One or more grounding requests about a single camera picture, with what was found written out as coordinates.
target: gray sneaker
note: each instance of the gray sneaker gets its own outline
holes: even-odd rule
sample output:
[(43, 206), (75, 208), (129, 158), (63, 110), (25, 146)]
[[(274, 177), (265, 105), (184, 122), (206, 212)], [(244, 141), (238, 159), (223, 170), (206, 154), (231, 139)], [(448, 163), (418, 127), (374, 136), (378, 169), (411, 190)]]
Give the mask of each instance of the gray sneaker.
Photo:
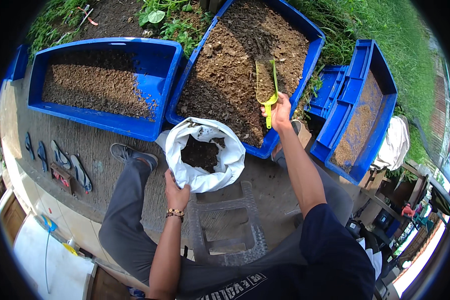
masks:
[(150, 165), (151, 171), (155, 170), (158, 166), (158, 158), (155, 155), (137, 151), (123, 143), (116, 142), (111, 145), (110, 153), (122, 163), (125, 163), (128, 159), (145, 159)]

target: person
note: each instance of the person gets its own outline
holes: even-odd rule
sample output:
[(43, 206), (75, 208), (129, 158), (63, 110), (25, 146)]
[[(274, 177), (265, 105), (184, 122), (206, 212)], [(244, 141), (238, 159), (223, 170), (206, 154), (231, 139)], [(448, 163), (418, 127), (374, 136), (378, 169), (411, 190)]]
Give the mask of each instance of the person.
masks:
[(372, 299), (375, 271), (345, 229), (353, 201), (304, 151), (289, 120), (288, 96), (279, 93), (271, 125), (281, 145), (274, 160), (288, 170), (303, 222), (276, 248), (242, 266), (212, 266), (180, 256), (182, 213), (190, 186), (180, 189), (165, 172), (168, 213), (158, 245), (140, 223), (144, 188), (158, 159), (123, 144), (112, 155), (125, 164), (103, 219), (99, 240), (128, 273), (149, 285), (150, 299)]

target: green plastic scoop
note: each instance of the green plastic scoop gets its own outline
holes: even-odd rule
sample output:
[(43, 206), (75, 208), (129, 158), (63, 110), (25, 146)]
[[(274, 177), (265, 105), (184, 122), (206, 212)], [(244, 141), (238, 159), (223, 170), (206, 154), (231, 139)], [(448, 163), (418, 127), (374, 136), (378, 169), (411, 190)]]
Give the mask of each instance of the green plastic scoop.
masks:
[[(266, 65), (270, 64), (271, 67), (269, 69), (266, 68)], [(275, 68), (275, 59), (269, 60), (269, 61), (255, 61), (255, 69), (257, 73), (257, 89), (255, 93), (255, 98), (257, 101), (264, 105), (265, 107), (265, 113), (267, 114), (266, 123), (267, 128), (270, 129), (272, 127), (272, 105), (274, 105), (277, 102), (278, 99), (278, 86), (277, 86), (277, 71)], [(259, 85), (261, 83), (261, 80), (263, 80), (263, 76), (271, 76), (270, 71), (273, 70), (273, 82), (275, 85), (275, 93), (269, 98), (269, 99), (263, 99), (261, 98), (262, 95), (258, 95), (259, 93)]]

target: navy t-shirt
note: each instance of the navy t-shirt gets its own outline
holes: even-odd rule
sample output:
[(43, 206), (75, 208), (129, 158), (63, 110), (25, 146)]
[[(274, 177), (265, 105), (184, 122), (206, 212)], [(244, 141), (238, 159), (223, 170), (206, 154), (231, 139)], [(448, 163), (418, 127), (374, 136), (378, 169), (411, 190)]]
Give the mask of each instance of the navy t-shirt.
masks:
[(372, 263), (328, 204), (319, 204), (307, 213), (300, 251), (307, 266), (274, 266), (198, 299), (372, 299)]

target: plastic stool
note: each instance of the plastic stool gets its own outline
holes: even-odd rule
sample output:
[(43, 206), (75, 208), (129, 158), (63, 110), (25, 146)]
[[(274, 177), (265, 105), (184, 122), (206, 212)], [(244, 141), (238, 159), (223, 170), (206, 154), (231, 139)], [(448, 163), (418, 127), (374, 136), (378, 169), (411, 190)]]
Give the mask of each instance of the plastic stool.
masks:
[[(251, 263), (268, 252), (264, 231), (258, 218), (258, 209), (253, 199), (252, 184), (249, 181), (241, 181), (243, 198), (222, 201), (217, 203), (198, 204), (196, 194), (190, 196), (187, 206), (188, 225), (193, 244), (195, 261), (199, 264), (214, 266), (242, 266)], [(232, 210), (246, 208), (248, 226), (242, 237), (207, 241), (205, 232), (200, 223), (200, 214), (220, 210)], [(227, 247), (245, 244), (246, 250), (236, 253), (224, 253), (210, 255), (211, 248)]]

